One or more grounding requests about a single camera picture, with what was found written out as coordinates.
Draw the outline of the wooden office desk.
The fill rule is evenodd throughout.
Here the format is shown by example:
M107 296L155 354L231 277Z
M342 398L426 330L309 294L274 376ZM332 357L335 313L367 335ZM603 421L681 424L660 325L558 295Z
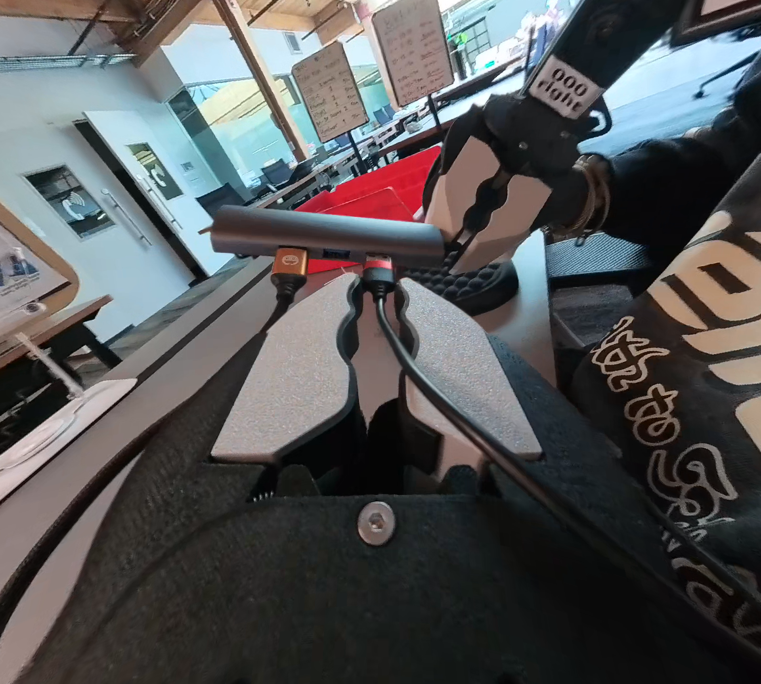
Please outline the wooden office desk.
M452 126L453 121L466 113L473 106L482 106L493 95L508 94L519 91L524 83L524 69L515 67L500 73L495 80L486 88L476 91L461 99L448 103L438 110L439 126L436 125L433 115L426 116L422 121L422 127L412 134L403 133L392 139L387 145L377 152L378 157L387 157L389 154L399 151L417 151L435 145L442 141L446 132Z
M302 170L299 178L287 184L285 187L277 190L268 197L251 201L246 204L247 207L270 208L281 206L288 208L294 202L300 200L302 195L311 195L319 192L324 185L329 185L332 179L331 175L338 173L344 167L357 166L360 159L367 155L367 151L361 148L359 156L351 149L339 152L337 155L327 158L321 164L312 167L309 171Z

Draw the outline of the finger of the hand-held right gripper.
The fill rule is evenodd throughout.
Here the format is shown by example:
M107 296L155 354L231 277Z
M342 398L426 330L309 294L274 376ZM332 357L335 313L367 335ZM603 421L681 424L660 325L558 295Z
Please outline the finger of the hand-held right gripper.
M553 191L542 180L520 174L513 175L507 187L505 203L491 214L487 226L473 236L453 263L452 273L478 270L502 257L511 259L530 235L532 224Z
M477 235L497 226L506 206L506 143L490 104L455 119L438 166L424 186L424 221L442 235Z

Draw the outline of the red plastic bin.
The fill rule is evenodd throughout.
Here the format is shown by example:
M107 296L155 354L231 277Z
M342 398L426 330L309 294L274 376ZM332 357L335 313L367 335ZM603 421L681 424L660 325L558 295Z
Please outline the red plastic bin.
M436 145L322 192L296 212L413 222L423 205L423 188L440 156Z

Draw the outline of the long wooden table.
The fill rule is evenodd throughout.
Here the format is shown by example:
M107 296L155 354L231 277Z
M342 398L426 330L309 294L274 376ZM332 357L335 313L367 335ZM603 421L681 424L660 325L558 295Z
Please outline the long wooden table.
M74 392L83 389L69 364L82 349L108 371L120 365L122 358L90 327L111 302L109 295L101 296L45 317L28 317L2 332L2 406L31 399L54 384Z

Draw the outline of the person's black printed shirt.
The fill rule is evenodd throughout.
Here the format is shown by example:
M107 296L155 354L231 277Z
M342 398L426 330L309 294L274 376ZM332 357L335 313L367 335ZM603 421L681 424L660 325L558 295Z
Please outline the person's black printed shirt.
M652 506L671 577L759 682L759 157L593 347L577 407Z

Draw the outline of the person's right forearm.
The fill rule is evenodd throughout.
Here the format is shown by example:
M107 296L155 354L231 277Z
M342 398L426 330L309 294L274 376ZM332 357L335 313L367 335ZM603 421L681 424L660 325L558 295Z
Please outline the person's right forearm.
M730 105L708 126L649 139L612 157L584 155L549 196L535 226L564 237L599 230L642 246L665 266L759 156L759 57L738 82Z

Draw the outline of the black bumpy round mat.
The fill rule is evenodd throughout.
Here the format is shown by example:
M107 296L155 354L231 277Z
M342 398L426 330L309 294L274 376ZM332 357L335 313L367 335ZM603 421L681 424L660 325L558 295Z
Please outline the black bumpy round mat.
M453 273L457 254L448 254L432 268L404 268L400 278L409 278L464 313L475 317L508 303L519 290L518 273L512 260L498 260L473 271Z

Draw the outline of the grey usb hub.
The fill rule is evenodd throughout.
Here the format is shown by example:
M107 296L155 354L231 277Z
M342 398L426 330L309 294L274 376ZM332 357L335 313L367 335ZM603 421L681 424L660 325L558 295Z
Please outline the grey usb hub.
M208 230L215 252L273 257L305 250L310 259L362 264L386 256L405 268L439 266L448 254L442 232L430 224L225 205Z

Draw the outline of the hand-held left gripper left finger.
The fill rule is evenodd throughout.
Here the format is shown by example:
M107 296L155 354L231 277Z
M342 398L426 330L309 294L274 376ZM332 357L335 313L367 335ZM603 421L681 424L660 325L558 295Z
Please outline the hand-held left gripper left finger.
M275 464L342 421L357 403L361 279L343 274L268 331L214 442L217 462Z

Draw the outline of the instruction poster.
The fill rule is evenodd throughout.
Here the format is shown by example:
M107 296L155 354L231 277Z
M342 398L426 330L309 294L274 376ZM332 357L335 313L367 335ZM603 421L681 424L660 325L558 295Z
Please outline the instruction poster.
M29 329L68 307L77 272L5 205L1 206L1 338Z

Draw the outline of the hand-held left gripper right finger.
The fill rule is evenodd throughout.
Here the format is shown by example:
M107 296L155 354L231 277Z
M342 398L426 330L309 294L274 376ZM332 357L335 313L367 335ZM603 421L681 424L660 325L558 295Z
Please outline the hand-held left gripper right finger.
M419 283L397 284L397 319L412 339L417 367L456 407L522 460L537 461L543 450L487 333L461 309ZM455 466L482 474L485 455L405 379L405 404L414 423L433 431L431 476L442 480Z

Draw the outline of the black office chair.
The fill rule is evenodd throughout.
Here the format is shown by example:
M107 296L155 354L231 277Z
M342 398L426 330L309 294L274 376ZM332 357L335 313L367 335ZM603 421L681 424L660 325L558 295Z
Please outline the black office chair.
M272 160L262 165L262 183L271 193L277 193L281 189L295 182L295 168L284 160Z
M225 206L244 206L246 204L245 198L229 183L200 195L195 200L211 219L214 219L219 210Z

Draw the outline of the gold dark wall picture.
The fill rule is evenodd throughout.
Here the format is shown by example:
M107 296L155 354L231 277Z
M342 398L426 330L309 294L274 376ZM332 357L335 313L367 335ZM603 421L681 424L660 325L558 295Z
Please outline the gold dark wall picture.
M162 163L154 149L147 143L129 144L128 149L146 174L147 184L164 200L170 201L184 195L181 186Z

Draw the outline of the handwritten whiteboard on stand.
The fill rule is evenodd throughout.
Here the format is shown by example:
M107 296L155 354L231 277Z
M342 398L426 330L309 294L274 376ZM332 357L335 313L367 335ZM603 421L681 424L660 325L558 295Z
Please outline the handwritten whiteboard on stand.
M371 27L395 110L454 83L438 0L397 0L372 15Z
M367 124L369 118L344 45L337 40L330 42L293 65L291 75L319 142L324 145L346 136L360 173L366 174L365 160L353 132Z

